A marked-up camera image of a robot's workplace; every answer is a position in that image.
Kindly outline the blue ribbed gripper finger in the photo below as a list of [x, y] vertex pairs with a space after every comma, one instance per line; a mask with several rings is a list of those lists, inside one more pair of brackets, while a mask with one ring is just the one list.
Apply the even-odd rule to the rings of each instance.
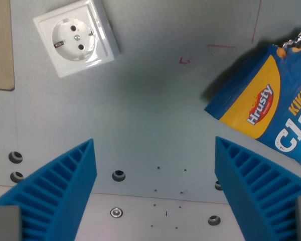
[[301, 177], [229, 140], [215, 139], [215, 174], [245, 240], [297, 240]]
[[74, 240], [96, 177], [89, 139], [16, 184], [0, 206], [21, 209], [23, 240]]

